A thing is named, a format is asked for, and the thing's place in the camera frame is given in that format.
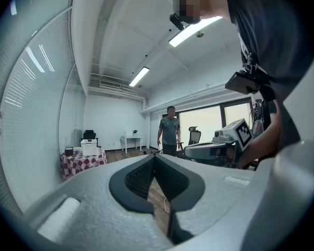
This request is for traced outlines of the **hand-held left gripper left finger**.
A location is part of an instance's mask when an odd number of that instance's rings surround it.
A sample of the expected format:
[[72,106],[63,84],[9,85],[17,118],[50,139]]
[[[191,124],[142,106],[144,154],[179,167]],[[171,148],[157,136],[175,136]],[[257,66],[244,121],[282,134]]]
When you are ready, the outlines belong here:
[[66,249],[172,248],[152,214],[126,210],[109,191],[114,173],[144,158],[127,158],[78,173],[34,202],[23,220]]

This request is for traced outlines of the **large dark-framed window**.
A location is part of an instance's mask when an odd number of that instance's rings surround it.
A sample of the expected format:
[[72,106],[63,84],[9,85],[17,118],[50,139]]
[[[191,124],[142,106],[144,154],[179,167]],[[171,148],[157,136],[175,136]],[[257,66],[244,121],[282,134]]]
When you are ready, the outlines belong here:
[[201,132],[200,143],[209,142],[214,132],[230,123],[244,119],[249,127],[253,124],[253,103],[250,98],[223,102],[213,106],[201,107],[177,114],[181,127],[183,147],[189,144],[189,127]]

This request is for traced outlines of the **white slatted blinds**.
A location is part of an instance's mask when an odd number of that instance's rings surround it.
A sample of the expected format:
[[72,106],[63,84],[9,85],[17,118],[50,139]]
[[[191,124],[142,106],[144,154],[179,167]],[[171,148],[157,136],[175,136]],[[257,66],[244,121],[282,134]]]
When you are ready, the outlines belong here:
[[0,208],[24,213],[61,182],[86,95],[74,57],[73,0],[11,0],[0,17]]

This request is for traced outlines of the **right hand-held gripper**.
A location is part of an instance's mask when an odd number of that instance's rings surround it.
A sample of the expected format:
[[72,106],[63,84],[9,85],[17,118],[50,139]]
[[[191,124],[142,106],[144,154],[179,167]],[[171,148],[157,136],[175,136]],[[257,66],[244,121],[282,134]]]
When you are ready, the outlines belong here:
[[215,159],[218,156],[237,156],[252,141],[252,132],[245,121],[240,119],[216,130],[212,142],[198,143],[184,148],[184,153],[191,159]]

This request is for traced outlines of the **long ceiling light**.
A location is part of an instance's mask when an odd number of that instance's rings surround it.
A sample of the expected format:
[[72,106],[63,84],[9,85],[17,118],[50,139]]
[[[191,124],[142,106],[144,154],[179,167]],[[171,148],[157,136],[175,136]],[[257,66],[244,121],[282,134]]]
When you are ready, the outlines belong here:
[[134,79],[130,82],[129,86],[130,87],[135,87],[139,82],[140,80],[149,72],[149,68],[147,67],[143,67],[139,73],[134,77]]
[[183,41],[188,39],[190,36],[194,35],[195,33],[201,31],[205,27],[209,26],[210,24],[222,19],[222,17],[217,16],[209,19],[201,20],[198,24],[189,25],[183,31],[178,33],[174,38],[169,41],[169,44],[173,47],[177,47]]

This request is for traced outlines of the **black chest-mounted screen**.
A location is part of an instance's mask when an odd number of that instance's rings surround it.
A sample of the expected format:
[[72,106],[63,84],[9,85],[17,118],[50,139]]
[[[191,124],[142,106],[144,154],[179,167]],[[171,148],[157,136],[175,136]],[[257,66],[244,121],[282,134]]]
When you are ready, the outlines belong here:
[[257,93],[260,89],[260,84],[254,74],[239,71],[235,72],[227,81],[225,89],[248,95]]

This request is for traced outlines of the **person's black shirt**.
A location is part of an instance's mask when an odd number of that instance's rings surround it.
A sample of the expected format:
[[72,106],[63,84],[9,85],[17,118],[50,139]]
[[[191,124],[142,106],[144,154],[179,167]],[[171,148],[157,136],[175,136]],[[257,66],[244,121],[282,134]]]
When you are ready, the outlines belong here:
[[282,148],[299,141],[283,102],[314,61],[314,30],[298,0],[227,0],[231,22],[241,39],[242,58],[257,56],[270,84],[269,101],[278,101]]

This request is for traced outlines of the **small white table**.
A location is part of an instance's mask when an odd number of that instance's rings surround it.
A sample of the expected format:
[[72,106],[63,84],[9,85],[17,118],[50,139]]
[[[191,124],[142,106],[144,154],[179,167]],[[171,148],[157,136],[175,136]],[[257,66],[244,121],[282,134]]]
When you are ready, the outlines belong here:
[[134,147],[137,148],[137,142],[139,142],[139,150],[142,151],[142,137],[137,135],[132,136],[126,136],[122,135],[120,138],[121,142],[121,149],[125,152],[125,154],[128,153],[128,140],[134,141]]

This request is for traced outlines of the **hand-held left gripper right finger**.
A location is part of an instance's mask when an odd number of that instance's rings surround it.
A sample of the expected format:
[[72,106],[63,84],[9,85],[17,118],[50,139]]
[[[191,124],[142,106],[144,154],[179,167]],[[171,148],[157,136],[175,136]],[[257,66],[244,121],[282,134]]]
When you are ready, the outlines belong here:
[[241,198],[255,172],[156,155],[154,178],[170,204],[167,237],[180,244],[217,221]]

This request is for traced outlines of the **white air conditioner vent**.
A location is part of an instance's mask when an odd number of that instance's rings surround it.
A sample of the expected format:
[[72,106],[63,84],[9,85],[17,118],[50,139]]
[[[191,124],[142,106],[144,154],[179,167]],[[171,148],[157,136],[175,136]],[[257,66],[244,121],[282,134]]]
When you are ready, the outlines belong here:
[[116,89],[121,89],[122,85],[117,82],[112,82],[108,80],[100,80],[99,81],[99,86],[100,87],[109,87],[109,88],[116,88]]

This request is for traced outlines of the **round checkered table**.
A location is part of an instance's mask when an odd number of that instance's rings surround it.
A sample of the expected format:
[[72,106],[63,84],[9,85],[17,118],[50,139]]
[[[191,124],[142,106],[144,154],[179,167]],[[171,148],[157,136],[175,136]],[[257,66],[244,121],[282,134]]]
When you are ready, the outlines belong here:
[[74,148],[73,155],[66,156],[63,152],[60,155],[60,176],[64,180],[68,180],[78,173],[107,164],[105,151],[98,147],[96,155],[84,156],[81,148]]

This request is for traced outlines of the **white plastic basket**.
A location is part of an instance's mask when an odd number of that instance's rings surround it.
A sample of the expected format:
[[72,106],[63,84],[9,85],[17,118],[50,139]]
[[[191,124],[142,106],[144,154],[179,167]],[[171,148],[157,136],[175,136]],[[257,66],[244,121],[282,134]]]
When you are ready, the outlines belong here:
[[81,141],[81,148],[83,156],[95,156],[97,155],[97,140],[83,139]]

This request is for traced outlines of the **person's right forearm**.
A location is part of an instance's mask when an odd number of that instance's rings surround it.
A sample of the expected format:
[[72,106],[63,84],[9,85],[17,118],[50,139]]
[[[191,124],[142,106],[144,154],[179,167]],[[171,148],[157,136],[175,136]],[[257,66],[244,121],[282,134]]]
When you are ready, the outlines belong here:
[[278,101],[274,99],[268,103],[270,125],[257,138],[250,142],[243,152],[238,168],[244,168],[256,159],[264,158],[275,152],[279,143],[281,131],[281,113]]

